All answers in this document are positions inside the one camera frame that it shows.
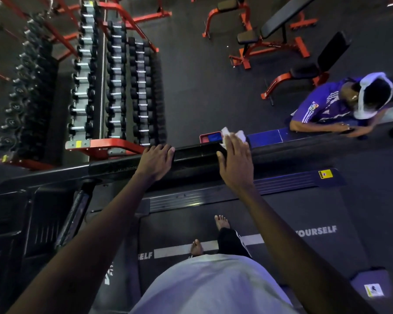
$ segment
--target pant leg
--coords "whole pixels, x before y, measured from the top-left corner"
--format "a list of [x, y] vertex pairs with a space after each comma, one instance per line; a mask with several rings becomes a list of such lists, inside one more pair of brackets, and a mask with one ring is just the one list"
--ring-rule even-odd
[[229, 228], [221, 228], [218, 233], [218, 253], [235, 254], [252, 258], [237, 231]]

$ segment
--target black hair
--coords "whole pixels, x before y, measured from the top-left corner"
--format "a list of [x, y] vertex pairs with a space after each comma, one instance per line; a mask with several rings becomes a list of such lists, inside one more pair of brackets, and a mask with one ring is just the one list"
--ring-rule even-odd
[[[355, 82], [351, 85], [351, 89], [356, 92], [360, 92], [360, 83]], [[390, 97], [390, 93], [390, 85], [385, 80], [377, 78], [364, 91], [364, 105], [378, 110], [386, 103]]]

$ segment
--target purple shirt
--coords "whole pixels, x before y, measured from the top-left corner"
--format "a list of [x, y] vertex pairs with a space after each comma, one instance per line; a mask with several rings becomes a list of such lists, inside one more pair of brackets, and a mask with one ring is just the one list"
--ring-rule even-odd
[[309, 94], [292, 114], [294, 121], [303, 123], [326, 121], [347, 116], [351, 113], [346, 104], [339, 99], [339, 91], [346, 80], [328, 82]]

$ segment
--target hand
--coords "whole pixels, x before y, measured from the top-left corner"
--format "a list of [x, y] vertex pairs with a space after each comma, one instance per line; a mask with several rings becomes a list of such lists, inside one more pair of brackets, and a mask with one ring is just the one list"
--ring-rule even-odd
[[175, 148], [159, 144], [144, 150], [135, 174], [149, 179], [150, 183], [160, 180], [172, 167]]
[[254, 187], [253, 163], [249, 144], [243, 143], [234, 133], [224, 138], [227, 162], [218, 151], [220, 175], [225, 184], [236, 194]]
[[354, 129], [351, 133], [347, 134], [346, 136], [349, 138], [355, 138], [355, 137], [360, 137], [363, 135], [366, 135], [370, 133], [373, 130], [373, 127], [368, 126], [368, 127], [351, 127]]
[[333, 123], [330, 124], [329, 127], [332, 130], [332, 132], [344, 132], [351, 129], [349, 124], [346, 123]]

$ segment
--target person's left hand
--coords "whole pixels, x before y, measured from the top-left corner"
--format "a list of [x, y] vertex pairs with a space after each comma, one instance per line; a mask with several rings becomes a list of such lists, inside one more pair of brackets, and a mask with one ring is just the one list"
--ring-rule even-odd
[[351, 127], [351, 129], [354, 129], [354, 131], [347, 134], [346, 136], [349, 138], [356, 138], [370, 133], [373, 130], [373, 127]]
[[168, 144], [145, 149], [135, 174], [143, 175], [151, 183], [160, 180], [172, 167], [174, 153], [175, 148]]

